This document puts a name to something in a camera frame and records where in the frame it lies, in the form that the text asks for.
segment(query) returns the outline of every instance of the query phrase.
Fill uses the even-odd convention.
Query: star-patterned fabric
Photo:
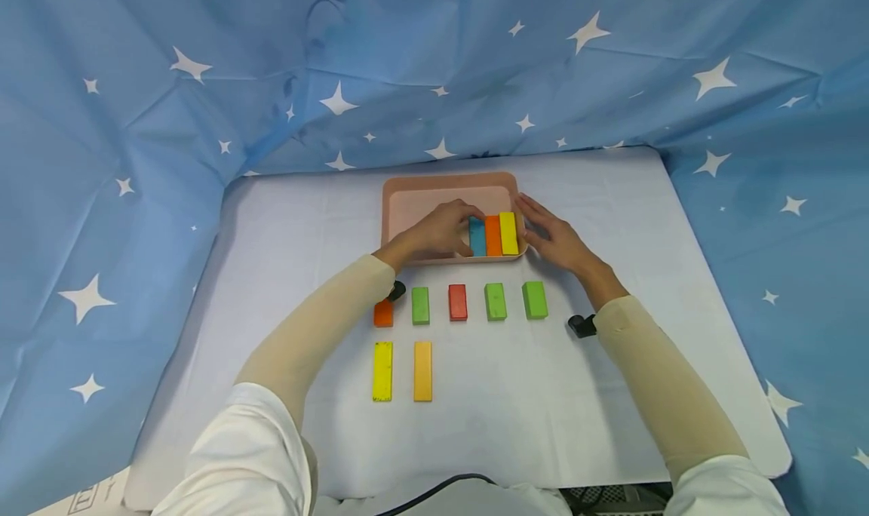
[[[789,509],[864,514],[866,23],[863,0],[5,0],[4,514],[128,464],[235,178],[640,144],[788,438]]]

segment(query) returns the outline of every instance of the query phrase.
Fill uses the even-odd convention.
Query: white tablecloth
[[[651,149],[423,164],[343,174],[245,179],[175,357],[161,381],[127,483],[153,507],[250,351],[322,281],[379,245],[381,188],[396,174],[512,172],[570,221],[657,318],[725,408],[765,475],[791,458],[663,163]],[[502,484],[588,486],[668,479],[617,369],[595,338],[565,328],[591,307],[579,284],[533,253],[513,263],[427,266],[399,277],[428,286],[429,326],[366,317],[311,389],[303,434],[320,494],[362,497],[414,474],[482,472]],[[550,315],[528,321],[521,284],[543,280]],[[503,282],[508,320],[486,319],[484,284]],[[448,321],[447,285],[465,284],[468,321]],[[371,401],[373,343],[394,341],[393,402]],[[413,341],[433,341],[434,401],[413,402]]]

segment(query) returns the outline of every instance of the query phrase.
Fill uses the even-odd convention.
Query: green block
[[[410,290],[413,325],[424,326],[428,323],[428,288],[415,287]]]
[[[486,315],[490,321],[501,321],[507,318],[507,301],[504,301],[504,285],[501,282],[491,282],[486,285]]]
[[[549,316],[549,307],[545,304],[543,282],[528,281],[522,284],[522,299],[525,299],[525,315],[528,320],[541,320]]]

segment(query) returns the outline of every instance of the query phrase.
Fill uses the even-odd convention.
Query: yellow block
[[[372,398],[375,401],[392,401],[392,343],[375,343],[375,382]]]
[[[500,213],[501,219],[501,252],[505,255],[519,254],[519,241],[516,240],[516,215]]]
[[[413,344],[413,400],[432,401],[432,343]]]

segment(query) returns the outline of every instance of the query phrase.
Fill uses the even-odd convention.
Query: plastic tray
[[[440,203],[462,199],[470,205],[479,207],[487,217],[498,213],[513,212],[516,215],[516,236],[519,237],[519,254],[508,256],[476,256],[465,258],[452,253],[426,253],[412,261],[413,265],[438,263],[490,263],[490,261],[512,261],[525,254],[528,248],[522,234],[525,222],[522,215],[513,208],[512,197],[519,194],[516,177],[513,174],[476,173],[442,174],[435,177],[395,177],[383,183],[383,218],[381,243],[410,228]],[[465,231],[462,240],[468,241]]]

